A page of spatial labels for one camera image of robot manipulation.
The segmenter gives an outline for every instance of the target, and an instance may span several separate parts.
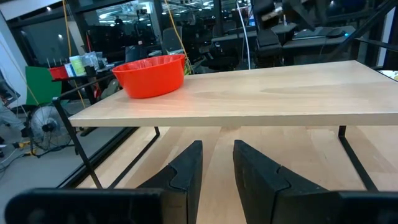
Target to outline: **red bowl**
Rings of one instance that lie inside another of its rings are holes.
[[[180,88],[184,68],[185,56],[178,54],[125,63],[112,72],[131,98],[149,98]]]

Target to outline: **wooden floor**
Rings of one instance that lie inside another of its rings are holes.
[[[338,127],[160,128],[161,136],[117,188],[133,189],[194,140],[203,141],[197,223],[245,223],[234,179],[233,142],[242,139],[271,159],[329,190],[363,190],[337,135]],[[398,190],[397,126],[349,126],[346,137],[379,190]],[[152,139],[140,128],[97,169],[107,187]],[[95,187],[87,178],[80,187]]]

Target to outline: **table top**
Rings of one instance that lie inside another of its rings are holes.
[[[397,125],[398,83],[356,61],[185,77],[169,94],[124,91],[73,115],[73,126]]]

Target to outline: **glass wall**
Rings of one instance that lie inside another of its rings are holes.
[[[367,0],[329,0],[327,10],[328,16],[366,11],[372,5],[372,1]]]
[[[90,6],[95,3],[109,2],[109,0],[68,0],[73,8]]]
[[[203,54],[208,52],[215,33],[216,20],[213,1],[173,0],[168,1],[168,5],[191,63],[202,60]],[[162,1],[161,21],[163,48],[167,52],[181,49],[164,1]]]
[[[59,65],[69,58],[69,47],[65,20],[54,19],[22,27],[20,35],[34,58],[35,66]],[[72,55],[78,55],[78,47],[70,35]]]
[[[149,1],[131,1],[83,13],[86,34],[91,50],[103,52],[110,61],[121,60],[124,48],[137,45],[146,47],[160,44],[154,4]]]

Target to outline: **green board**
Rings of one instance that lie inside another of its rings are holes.
[[[51,82],[52,76],[47,68],[26,67],[26,80],[39,104],[51,103],[52,98],[61,95],[62,83]],[[26,105],[37,105],[27,90]]]

